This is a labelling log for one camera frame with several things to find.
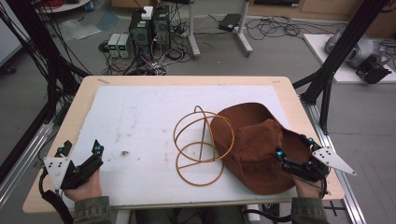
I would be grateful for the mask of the white foam board mat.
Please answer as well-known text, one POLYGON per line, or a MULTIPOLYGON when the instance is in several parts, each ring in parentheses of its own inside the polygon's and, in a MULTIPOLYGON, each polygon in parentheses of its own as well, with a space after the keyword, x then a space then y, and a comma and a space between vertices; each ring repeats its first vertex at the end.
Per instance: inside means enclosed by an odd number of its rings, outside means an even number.
POLYGON ((94 95, 71 159, 76 164, 85 161, 94 140, 104 146, 100 181, 115 208, 287 201, 294 190, 256 194, 228 170, 206 187, 189 185, 177 174, 173 143, 177 122, 197 105, 219 112, 241 103, 266 105, 282 124, 288 122, 272 86, 104 86, 94 95))

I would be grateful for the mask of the blue-grey sheet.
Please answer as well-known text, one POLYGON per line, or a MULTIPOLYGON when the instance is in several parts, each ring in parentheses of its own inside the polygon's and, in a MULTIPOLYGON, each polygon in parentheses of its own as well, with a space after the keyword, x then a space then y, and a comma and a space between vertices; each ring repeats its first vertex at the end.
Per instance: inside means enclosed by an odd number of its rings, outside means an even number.
POLYGON ((107 31, 114 27, 119 20, 120 18, 113 11, 106 11, 96 23, 96 27, 101 31, 107 31))

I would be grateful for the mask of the white floor platform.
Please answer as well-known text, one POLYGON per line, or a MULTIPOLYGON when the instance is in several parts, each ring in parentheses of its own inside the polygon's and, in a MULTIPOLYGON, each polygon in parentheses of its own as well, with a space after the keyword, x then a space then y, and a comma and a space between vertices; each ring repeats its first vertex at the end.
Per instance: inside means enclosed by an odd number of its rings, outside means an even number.
MULTIPOLYGON (((318 61, 324 63, 328 57, 325 52, 325 43, 332 35, 311 35, 304 34, 304 41, 307 46, 314 52, 318 61)), ((389 74, 379 81, 379 84, 396 84, 396 72, 387 64, 384 65, 385 69, 389 70, 389 74)), ((363 84, 363 81, 356 74, 356 70, 342 63, 334 75, 333 82, 337 84, 363 84)))

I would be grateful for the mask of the black computer tower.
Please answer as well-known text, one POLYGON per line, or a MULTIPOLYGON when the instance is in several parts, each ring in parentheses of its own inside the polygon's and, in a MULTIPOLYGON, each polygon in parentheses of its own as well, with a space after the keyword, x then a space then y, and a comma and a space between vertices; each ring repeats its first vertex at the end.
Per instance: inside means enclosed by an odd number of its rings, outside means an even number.
POLYGON ((153 26, 155 42, 158 49, 170 49, 170 8, 169 6, 156 7, 153 11, 153 26))
POLYGON ((134 42, 134 49, 138 50, 146 60, 150 60, 150 45, 153 38, 152 21, 143 20, 141 15, 142 10, 137 10, 133 13, 129 32, 134 42))

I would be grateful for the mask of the clear plastic sheet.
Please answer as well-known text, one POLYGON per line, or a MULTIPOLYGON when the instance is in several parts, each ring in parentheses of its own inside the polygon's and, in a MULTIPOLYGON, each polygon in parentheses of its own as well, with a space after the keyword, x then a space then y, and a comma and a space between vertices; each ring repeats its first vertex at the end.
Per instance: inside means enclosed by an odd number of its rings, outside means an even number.
POLYGON ((62 22, 60 30, 65 41, 80 40, 101 32, 95 25, 83 26, 78 20, 62 22))

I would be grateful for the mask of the grey robot shell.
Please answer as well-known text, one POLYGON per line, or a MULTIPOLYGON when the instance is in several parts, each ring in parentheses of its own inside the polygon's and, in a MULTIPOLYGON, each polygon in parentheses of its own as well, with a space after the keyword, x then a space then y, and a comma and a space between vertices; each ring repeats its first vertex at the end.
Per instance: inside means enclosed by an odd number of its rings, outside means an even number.
MULTIPOLYGON (((326 53, 332 51, 343 32, 343 28, 338 29, 336 33, 327 40, 325 44, 326 53)), ((364 35, 347 55, 345 62, 352 68, 358 68, 370 56, 374 56, 376 62, 380 65, 385 65, 389 61, 389 56, 386 51, 380 47, 380 43, 364 35)))

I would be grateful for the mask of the person's right hand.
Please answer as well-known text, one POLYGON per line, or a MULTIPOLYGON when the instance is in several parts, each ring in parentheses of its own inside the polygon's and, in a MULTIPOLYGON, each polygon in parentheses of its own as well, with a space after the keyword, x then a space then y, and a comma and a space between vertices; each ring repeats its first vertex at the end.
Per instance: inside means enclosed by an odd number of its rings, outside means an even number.
POLYGON ((321 198, 321 182, 312 182, 293 176, 293 181, 296 187, 297 195, 300 198, 321 198))

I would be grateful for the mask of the black flat box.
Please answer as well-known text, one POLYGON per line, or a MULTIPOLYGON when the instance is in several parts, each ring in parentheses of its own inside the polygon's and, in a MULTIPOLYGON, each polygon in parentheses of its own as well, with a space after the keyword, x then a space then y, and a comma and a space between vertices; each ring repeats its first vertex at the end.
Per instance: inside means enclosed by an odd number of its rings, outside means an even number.
POLYGON ((238 24, 241 15, 239 13, 227 14, 219 23, 220 30, 231 32, 238 24))

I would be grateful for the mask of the black metal frame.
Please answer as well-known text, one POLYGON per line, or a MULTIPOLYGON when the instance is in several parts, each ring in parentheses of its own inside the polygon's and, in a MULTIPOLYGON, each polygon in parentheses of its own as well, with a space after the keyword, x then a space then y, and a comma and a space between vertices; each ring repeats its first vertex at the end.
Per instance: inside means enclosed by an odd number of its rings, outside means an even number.
POLYGON ((356 46, 375 18, 381 13, 388 0, 363 0, 360 7, 348 23, 340 39, 336 42, 325 62, 313 74, 304 77, 292 84, 298 89, 309 84, 300 98, 308 105, 315 105, 322 94, 319 114, 319 127, 328 134, 328 113, 332 91, 332 80, 335 73, 347 58, 347 55, 356 46))
POLYGON ((18 159, 26 151, 28 142, 38 131, 42 124, 48 124, 55 116, 55 107, 63 98, 73 96, 77 93, 80 83, 78 77, 83 79, 90 75, 88 70, 82 70, 72 62, 66 60, 55 45, 50 31, 41 19, 39 4, 35 0, 5 0, 11 12, 15 15, 20 26, 8 16, 4 5, 0 3, 0 20, 3 21, 8 30, 21 43, 33 59, 35 66, 47 81, 48 100, 41 111, 35 117, 17 145, 7 155, 6 160, 0 165, 0 184, 10 176, 18 159))

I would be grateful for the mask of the black device on platform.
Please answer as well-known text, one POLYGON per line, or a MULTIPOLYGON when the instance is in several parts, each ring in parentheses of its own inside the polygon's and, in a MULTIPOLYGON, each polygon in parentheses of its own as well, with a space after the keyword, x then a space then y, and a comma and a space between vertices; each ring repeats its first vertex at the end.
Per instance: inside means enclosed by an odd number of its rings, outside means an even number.
POLYGON ((390 74, 390 71, 381 65, 374 55, 370 55, 358 66, 358 77, 366 84, 376 84, 390 74))

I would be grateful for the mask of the white metal stand leg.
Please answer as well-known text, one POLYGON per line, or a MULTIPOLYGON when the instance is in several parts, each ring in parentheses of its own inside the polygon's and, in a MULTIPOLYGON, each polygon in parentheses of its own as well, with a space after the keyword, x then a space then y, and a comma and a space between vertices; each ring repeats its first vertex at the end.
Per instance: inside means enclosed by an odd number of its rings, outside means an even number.
POLYGON ((201 57, 201 51, 199 50, 197 41, 194 36, 194 0, 188 0, 189 2, 189 31, 188 39, 191 46, 192 58, 198 60, 201 57))
POLYGON ((241 47, 243 48, 247 57, 249 57, 250 54, 253 52, 253 48, 250 46, 248 39, 244 34, 249 3, 250 0, 242 0, 240 23, 238 28, 236 29, 236 36, 240 41, 241 47))

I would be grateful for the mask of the grey bench power supply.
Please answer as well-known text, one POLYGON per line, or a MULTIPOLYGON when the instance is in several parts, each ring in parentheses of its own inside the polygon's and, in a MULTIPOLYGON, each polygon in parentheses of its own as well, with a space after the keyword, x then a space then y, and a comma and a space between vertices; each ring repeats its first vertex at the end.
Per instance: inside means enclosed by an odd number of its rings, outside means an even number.
POLYGON ((110 55, 112 58, 119 58, 119 50, 118 50, 118 41, 120 39, 120 34, 113 34, 108 42, 107 42, 107 47, 109 49, 110 55))
POLYGON ((132 52, 132 42, 128 34, 121 34, 118 41, 118 51, 121 58, 129 58, 132 52))

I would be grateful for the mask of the gold wire hat stand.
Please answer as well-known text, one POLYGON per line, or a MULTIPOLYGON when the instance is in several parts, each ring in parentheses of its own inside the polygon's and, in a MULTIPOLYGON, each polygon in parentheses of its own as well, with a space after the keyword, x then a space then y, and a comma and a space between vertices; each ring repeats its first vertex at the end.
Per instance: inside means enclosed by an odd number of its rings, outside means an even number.
POLYGON ((235 132, 230 119, 197 105, 177 122, 173 143, 177 150, 175 166, 179 177, 189 185, 206 187, 221 178, 225 170, 223 159, 231 153, 235 132), (226 133, 231 136, 224 152, 216 145, 213 121, 224 124, 226 133))

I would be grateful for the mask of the brown suede hat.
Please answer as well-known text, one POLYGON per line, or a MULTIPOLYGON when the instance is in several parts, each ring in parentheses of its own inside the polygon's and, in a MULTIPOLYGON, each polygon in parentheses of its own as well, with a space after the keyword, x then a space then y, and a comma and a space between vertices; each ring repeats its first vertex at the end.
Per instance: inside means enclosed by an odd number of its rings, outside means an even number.
MULTIPOLYGON (((311 152, 299 133, 284 128, 269 109, 259 103, 233 105, 219 114, 230 119, 234 128, 235 143, 223 163, 238 180, 262 195, 278 194, 294 187, 291 175, 281 168, 276 149, 281 148, 294 160, 307 161, 311 152)), ((215 130, 216 145, 224 152, 231 136, 219 121, 213 121, 211 126, 215 130)))

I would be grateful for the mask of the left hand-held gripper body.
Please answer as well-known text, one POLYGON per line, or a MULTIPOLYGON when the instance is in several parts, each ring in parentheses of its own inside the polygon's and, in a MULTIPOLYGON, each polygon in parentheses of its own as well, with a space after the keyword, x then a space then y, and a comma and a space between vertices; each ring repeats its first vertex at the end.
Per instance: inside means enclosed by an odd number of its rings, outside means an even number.
POLYGON ((103 161, 91 156, 76 166, 68 158, 45 157, 44 164, 56 189, 77 189, 91 178, 102 166, 103 161))

